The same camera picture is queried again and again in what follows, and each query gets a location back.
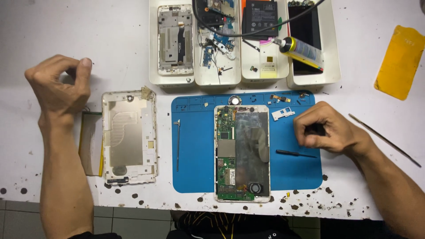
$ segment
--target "forearm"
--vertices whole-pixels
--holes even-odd
[[[372,142],[366,154],[352,155],[364,172],[385,222],[408,238],[425,237],[425,193]]]
[[[45,150],[40,213],[48,238],[93,232],[93,199],[72,128],[40,125]]]

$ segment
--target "green circuit board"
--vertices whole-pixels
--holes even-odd
[[[216,117],[216,193],[222,200],[254,200],[254,194],[247,191],[246,185],[238,185],[236,179],[236,113],[246,110],[237,106],[224,106],[217,109]]]

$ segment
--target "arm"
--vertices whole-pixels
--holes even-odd
[[[75,85],[62,84],[67,71]],[[61,55],[25,71],[41,107],[44,143],[40,214],[47,238],[93,232],[93,199],[74,142],[74,115],[90,96],[91,60]]]
[[[306,135],[313,123],[323,124],[326,135]],[[374,144],[366,131],[349,122],[329,104],[319,102],[294,119],[300,145],[342,152],[363,171],[385,222],[408,238],[425,237],[425,193]]]

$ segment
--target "hand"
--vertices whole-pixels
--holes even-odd
[[[76,60],[55,55],[25,71],[41,107],[39,126],[46,123],[72,125],[74,115],[80,112],[90,97],[89,79],[91,60]],[[66,71],[74,85],[59,82],[59,76]]]
[[[314,123],[323,125],[325,136],[306,135],[306,127]],[[294,129],[299,145],[322,148],[332,153],[365,154],[374,145],[366,131],[355,126],[324,101],[295,117]]]

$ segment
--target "black battery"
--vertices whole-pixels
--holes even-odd
[[[278,23],[278,3],[275,1],[246,0],[246,32],[258,31]],[[277,37],[278,28],[255,34],[256,36]]]

